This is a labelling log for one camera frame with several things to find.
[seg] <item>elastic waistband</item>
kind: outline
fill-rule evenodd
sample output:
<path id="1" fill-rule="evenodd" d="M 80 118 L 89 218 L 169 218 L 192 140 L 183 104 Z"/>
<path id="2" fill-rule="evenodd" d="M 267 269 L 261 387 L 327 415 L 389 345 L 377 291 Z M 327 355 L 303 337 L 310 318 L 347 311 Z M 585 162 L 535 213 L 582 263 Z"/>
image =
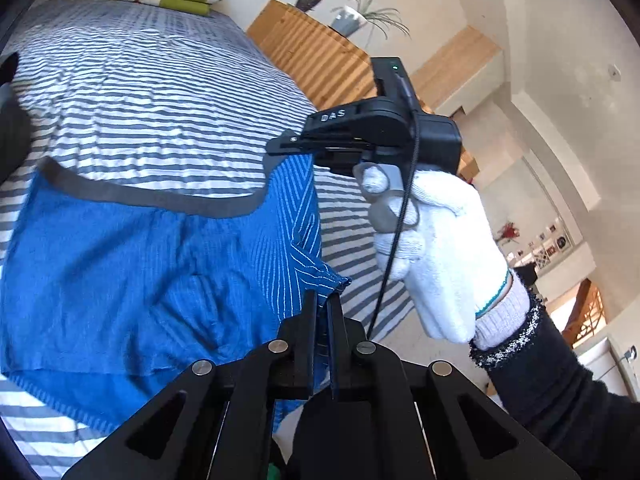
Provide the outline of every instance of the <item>elastic waistband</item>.
<path id="1" fill-rule="evenodd" d="M 54 188 L 80 200 L 155 207 L 208 218 L 232 218 L 252 213 L 264 202 L 271 172 L 285 158 L 286 156 L 264 155 L 264 187 L 251 195 L 228 198 L 190 196 L 156 189 L 121 186 L 104 180 L 91 180 L 63 168 L 50 156 L 45 156 L 38 162 L 38 169 L 41 176 Z"/>

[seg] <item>blue garment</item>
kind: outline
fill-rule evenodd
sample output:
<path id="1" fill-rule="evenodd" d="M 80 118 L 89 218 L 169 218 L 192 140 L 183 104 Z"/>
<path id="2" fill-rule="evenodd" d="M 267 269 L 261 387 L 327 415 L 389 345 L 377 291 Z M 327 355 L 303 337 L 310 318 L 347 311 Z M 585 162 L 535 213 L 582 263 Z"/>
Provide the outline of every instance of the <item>blue garment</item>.
<path id="1" fill-rule="evenodd" d="M 310 156 L 293 156 L 265 196 L 208 199 L 90 181 L 47 159 L 4 264 L 1 371 L 112 431 L 191 362 L 273 339 L 306 288 L 324 301 L 347 282 L 320 259 L 312 175 Z"/>

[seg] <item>black sweater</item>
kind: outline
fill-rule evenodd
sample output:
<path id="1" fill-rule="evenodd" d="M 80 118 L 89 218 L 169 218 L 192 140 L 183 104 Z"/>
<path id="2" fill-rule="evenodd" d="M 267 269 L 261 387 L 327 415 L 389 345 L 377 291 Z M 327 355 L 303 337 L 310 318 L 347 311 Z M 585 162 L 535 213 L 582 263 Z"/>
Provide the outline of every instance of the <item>black sweater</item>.
<path id="1" fill-rule="evenodd" d="M 640 404 L 594 381 L 543 309 L 529 343 L 489 375 L 509 414 L 583 480 L 640 478 Z"/>

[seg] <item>bed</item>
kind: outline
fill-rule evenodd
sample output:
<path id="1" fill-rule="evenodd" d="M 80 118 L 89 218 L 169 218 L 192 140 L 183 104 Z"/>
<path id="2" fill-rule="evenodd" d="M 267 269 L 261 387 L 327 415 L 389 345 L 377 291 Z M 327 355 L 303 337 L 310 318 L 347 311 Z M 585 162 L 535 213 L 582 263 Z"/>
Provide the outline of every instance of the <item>bed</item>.
<path id="1" fill-rule="evenodd" d="M 206 197 L 264 185 L 268 139 L 299 130 L 313 106 L 228 17 L 105 0 L 31 9 L 5 51 L 21 61 L 14 89 L 35 126 L 24 165 L 0 187 L 0 264 L 44 155 L 92 180 Z M 314 168 L 322 255 L 353 283 L 345 313 L 369 321 L 377 270 L 367 204 L 354 179 Z M 382 339 L 412 308 L 393 283 L 374 330 Z M 59 478 L 105 437 L 0 377 L 0 416 L 41 478 Z"/>

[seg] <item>gloved hand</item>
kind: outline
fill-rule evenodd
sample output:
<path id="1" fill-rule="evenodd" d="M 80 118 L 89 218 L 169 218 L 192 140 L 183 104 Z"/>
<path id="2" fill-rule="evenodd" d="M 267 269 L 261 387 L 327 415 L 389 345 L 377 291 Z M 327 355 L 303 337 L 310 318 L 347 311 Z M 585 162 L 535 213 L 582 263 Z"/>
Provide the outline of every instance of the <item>gloved hand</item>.
<path id="1" fill-rule="evenodd" d="M 354 174 L 372 203 L 369 220 L 376 230 L 378 266 L 384 271 L 401 193 L 388 190 L 388 177 L 375 165 L 360 165 Z M 470 341 L 476 318 L 511 285 L 478 192 L 452 174 L 416 171 L 404 229 L 390 279 L 404 280 L 429 336 Z"/>

